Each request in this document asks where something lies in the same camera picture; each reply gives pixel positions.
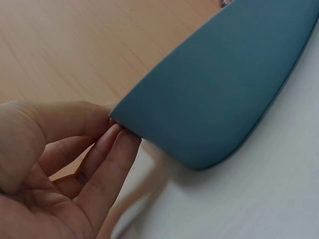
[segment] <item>blue-gray silicone cover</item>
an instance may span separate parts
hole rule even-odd
[[[152,69],[111,117],[188,167],[249,135],[287,79],[319,0],[236,0]]]

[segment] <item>wooden table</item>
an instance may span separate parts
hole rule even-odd
[[[117,101],[218,10],[215,0],[0,0],[0,103]]]

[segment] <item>skin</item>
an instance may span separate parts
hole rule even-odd
[[[88,102],[0,105],[1,238],[93,239],[141,139]],[[93,147],[74,174],[49,177]]]

